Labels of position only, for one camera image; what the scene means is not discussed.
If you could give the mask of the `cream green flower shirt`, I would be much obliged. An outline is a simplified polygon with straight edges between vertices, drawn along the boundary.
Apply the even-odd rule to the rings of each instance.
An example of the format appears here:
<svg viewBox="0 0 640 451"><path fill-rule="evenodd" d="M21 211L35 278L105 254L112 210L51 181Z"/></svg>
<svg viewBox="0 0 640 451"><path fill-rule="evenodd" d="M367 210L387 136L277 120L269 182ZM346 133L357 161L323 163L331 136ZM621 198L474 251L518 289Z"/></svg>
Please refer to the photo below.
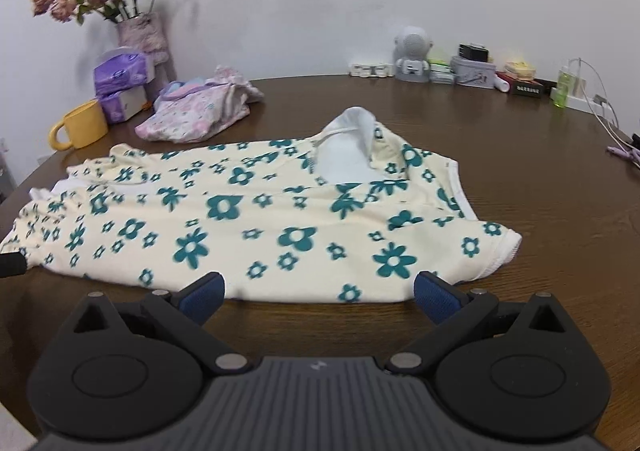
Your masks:
<svg viewBox="0 0 640 451"><path fill-rule="evenodd" d="M60 275L276 303L394 303L431 271L487 277L522 238L477 217L457 163L351 107L306 139L151 154L126 144L37 190L4 253Z"/></svg>

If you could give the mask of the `pink floral storage bag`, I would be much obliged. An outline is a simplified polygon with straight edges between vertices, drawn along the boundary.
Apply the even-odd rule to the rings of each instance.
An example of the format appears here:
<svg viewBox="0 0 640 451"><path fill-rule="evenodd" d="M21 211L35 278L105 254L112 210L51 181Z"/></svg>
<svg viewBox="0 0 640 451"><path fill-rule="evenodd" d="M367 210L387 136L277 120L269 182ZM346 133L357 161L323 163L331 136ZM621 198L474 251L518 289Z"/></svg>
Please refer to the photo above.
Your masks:
<svg viewBox="0 0 640 451"><path fill-rule="evenodd" d="M250 114L264 94L232 67L217 66L212 77L173 81L153 103L154 113L134 128L145 141L202 142Z"/></svg>

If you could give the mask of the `lower purple tissue pack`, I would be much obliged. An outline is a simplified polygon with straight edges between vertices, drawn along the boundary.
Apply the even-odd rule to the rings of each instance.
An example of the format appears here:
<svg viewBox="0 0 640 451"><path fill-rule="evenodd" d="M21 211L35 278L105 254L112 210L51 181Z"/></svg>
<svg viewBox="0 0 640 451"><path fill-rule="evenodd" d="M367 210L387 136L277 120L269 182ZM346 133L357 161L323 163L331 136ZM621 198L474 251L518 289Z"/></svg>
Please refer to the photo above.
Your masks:
<svg viewBox="0 0 640 451"><path fill-rule="evenodd" d="M140 113L148 104L148 99L144 87L139 86L100 96L99 102L107 122L120 124Z"/></svg>

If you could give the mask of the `purple tissue pack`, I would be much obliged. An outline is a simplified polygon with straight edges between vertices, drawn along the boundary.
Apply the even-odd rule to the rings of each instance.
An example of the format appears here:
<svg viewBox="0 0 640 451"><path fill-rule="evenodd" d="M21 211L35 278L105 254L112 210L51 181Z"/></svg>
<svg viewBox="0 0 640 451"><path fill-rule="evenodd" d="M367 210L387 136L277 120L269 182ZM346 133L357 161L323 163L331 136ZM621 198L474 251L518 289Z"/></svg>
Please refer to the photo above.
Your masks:
<svg viewBox="0 0 640 451"><path fill-rule="evenodd" d="M139 86L100 96L99 102L107 122L120 124L140 113L148 104L148 99L144 87Z"/></svg>
<svg viewBox="0 0 640 451"><path fill-rule="evenodd" d="M93 69L93 86L97 96L143 86L148 80L146 55L130 47L106 52Z"/></svg>

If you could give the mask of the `white tube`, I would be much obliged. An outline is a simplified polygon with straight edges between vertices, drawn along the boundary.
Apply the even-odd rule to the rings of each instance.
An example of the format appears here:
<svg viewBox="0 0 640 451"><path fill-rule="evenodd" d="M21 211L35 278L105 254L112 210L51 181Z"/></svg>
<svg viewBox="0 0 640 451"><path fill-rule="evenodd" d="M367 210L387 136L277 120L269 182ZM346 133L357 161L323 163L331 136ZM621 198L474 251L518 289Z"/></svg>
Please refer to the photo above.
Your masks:
<svg viewBox="0 0 640 451"><path fill-rule="evenodd" d="M496 76L494 79L495 88L502 93L509 93L511 90L511 85L509 81L502 79L499 76Z"/></svg>

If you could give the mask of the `black red box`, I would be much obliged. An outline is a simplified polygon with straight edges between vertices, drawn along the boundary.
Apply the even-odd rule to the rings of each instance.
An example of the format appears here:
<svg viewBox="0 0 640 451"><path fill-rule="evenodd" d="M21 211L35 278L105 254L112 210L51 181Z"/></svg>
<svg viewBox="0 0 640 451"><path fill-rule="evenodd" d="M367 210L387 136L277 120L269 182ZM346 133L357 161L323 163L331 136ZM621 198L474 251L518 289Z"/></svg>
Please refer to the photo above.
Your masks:
<svg viewBox="0 0 640 451"><path fill-rule="evenodd" d="M537 81L514 79L505 72L497 72L496 76L510 82L511 90L509 94L512 94L512 96L528 96L529 98L539 99L544 94L544 87Z"/></svg>

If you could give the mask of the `green spray bottle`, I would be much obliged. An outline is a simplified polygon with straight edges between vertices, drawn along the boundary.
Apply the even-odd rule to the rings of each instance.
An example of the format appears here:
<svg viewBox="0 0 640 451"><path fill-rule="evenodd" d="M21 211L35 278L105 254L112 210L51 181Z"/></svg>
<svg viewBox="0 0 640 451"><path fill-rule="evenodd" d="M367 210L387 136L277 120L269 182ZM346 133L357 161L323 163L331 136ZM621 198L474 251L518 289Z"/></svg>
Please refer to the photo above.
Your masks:
<svg viewBox="0 0 640 451"><path fill-rule="evenodd" d="M552 94L552 102L556 107L566 107L567 97L573 88L573 81L574 78L570 72L570 68L564 65L561 70L559 70L558 80L556 81L554 93Z"/></svg>

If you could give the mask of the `grey tin box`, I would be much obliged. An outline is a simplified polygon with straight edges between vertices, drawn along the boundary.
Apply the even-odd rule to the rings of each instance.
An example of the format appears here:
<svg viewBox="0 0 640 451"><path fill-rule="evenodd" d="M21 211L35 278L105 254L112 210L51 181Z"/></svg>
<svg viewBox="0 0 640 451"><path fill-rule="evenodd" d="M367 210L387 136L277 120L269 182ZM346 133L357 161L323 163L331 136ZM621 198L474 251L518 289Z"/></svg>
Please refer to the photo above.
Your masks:
<svg viewBox="0 0 640 451"><path fill-rule="evenodd" d="M450 68L458 86L480 89L495 87L495 64L472 61L455 55L450 60Z"/></svg>

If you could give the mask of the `green white card stack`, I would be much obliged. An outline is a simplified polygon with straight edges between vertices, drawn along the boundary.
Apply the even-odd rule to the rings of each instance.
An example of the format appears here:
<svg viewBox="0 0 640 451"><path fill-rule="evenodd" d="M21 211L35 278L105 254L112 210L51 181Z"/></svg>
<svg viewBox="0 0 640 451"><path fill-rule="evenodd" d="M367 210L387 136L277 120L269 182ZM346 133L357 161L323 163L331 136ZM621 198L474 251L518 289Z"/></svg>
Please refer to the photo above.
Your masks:
<svg viewBox="0 0 640 451"><path fill-rule="evenodd" d="M456 75L448 62L430 61L430 81L439 85L454 85Z"/></svg>

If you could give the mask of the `upper purple tissue pack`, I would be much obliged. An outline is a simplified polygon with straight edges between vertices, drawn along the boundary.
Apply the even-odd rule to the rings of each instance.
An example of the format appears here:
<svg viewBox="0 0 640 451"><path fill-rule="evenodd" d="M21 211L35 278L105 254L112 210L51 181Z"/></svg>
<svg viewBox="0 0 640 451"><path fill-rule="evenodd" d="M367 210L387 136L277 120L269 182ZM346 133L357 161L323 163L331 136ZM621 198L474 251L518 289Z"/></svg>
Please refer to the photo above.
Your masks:
<svg viewBox="0 0 640 451"><path fill-rule="evenodd" d="M143 86L148 80L146 55L130 47L106 52L93 69L93 86L97 96Z"/></svg>

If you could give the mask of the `yellow sticky notes stack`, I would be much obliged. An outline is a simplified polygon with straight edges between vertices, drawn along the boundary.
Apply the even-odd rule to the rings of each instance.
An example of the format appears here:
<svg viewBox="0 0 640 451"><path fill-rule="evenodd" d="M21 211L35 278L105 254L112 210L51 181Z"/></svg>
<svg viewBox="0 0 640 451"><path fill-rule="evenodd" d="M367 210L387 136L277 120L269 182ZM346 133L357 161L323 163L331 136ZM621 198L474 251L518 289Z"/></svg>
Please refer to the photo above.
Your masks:
<svg viewBox="0 0 640 451"><path fill-rule="evenodd" d="M508 61L504 64L504 72L518 80L534 80L536 68L525 61Z"/></svg>

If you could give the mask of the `white power strip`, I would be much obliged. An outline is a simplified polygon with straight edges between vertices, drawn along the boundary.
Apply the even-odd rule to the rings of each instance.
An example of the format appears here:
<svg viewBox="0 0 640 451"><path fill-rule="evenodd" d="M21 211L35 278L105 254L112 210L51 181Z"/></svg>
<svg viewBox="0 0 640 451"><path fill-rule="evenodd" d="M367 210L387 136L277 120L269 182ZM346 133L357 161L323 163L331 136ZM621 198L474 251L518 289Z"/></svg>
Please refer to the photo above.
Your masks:
<svg viewBox="0 0 640 451"><path fill-rule="evenodd" d="M601 104L590 98L579 98L579 96L568 96L566 98L566 107L574 111L584 112L587 114L596 113L597 115L613 119L614 113L612 107L607 103Z"/></svg>

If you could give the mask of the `black small device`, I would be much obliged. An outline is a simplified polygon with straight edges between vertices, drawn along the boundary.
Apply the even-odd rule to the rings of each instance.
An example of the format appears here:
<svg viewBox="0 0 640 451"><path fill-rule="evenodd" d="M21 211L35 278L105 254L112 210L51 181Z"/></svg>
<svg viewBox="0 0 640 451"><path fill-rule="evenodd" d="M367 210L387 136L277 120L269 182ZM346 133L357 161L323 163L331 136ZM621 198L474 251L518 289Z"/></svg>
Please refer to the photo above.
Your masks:
<svg viewBox="0 0 640 451"><path fill-rule="evenodd" d="M489 50L481 44L459 44L458 55L474 62L487 63L489 60Z"/></svg>

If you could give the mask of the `white astronaut figure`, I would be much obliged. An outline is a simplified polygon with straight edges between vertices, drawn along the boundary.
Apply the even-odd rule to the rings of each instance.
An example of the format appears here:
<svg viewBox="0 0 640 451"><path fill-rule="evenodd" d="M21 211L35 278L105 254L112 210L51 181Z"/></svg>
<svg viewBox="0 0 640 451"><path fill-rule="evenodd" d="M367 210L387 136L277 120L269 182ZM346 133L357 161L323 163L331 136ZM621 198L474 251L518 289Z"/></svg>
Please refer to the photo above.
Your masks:
<svg viewBox="0 0 640 451"><path fill-rule="evenodd" d="M421 27L407 26L395 38L395 77L402 81L430 81L427 55L433 47L431 37Z"/></svg>

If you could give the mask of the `purple fuzzy vase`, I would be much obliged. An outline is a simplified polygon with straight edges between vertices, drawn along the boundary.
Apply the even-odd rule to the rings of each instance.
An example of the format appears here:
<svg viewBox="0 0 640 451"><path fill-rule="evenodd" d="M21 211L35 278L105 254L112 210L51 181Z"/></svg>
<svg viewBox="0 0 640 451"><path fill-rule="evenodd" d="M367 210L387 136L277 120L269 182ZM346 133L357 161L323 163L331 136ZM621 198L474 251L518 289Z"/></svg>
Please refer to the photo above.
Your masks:
<svg viewBox="0 0 640 451"><path fill-rule="evenodd" d="M153 84L162 88L176 78L168 39L163 23L156 12L140 14L116 26L118 43L121 47L132 47L142 51L153 63L155 78Z"/></svg>

